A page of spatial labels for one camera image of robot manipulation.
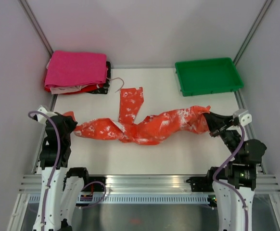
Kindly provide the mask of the orange white tie-dye trousers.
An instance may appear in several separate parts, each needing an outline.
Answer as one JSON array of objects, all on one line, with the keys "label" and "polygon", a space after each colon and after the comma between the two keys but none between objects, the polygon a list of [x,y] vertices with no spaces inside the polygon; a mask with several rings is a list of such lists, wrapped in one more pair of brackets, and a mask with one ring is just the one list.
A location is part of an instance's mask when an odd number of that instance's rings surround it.
[{"label": "orange white tie-dye trousers", "polygon": [[143,88],[121,89],[117,121],[110,118],[93,119],[77,125],[74,134],[95,140],[119,140],[122,143],[158,145],[178,131],[203,134],[209,131],[205,114],[210,106],[191,106],[159,115],[149,115],[136,124],[134,121],[144,102]]}]

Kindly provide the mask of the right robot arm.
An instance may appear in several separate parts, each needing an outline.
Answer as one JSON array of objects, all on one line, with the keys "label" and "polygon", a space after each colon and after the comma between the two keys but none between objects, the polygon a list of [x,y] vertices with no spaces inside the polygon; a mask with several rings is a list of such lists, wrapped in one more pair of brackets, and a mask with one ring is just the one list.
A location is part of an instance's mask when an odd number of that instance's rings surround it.
[{"label": "right robot arm", "polygon": [[240,109],[231,116],[205,113],[210,135],[220,137],[230,156],[220,167],[213,167],[205,178],[206,187],[214,191],[220,231],[252,230],[252,206],[257,170],[267,147],[257,139],[245,139],[244,127],[251,114]]}]

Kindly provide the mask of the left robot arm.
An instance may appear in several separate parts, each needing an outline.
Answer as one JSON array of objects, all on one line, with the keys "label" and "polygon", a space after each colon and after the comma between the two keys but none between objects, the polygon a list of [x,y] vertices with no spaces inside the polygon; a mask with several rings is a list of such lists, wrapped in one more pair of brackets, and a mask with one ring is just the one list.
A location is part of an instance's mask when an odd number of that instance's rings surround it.
[{"label": "left robot arm", "polygon": [[77,123],[53,112],[37,112],[34,119],[45,124],[46,137],[39,155],[42,185],[33,230],[70,231],[78,196],[91,185],[85,167],[68,168],[71,133]]}]

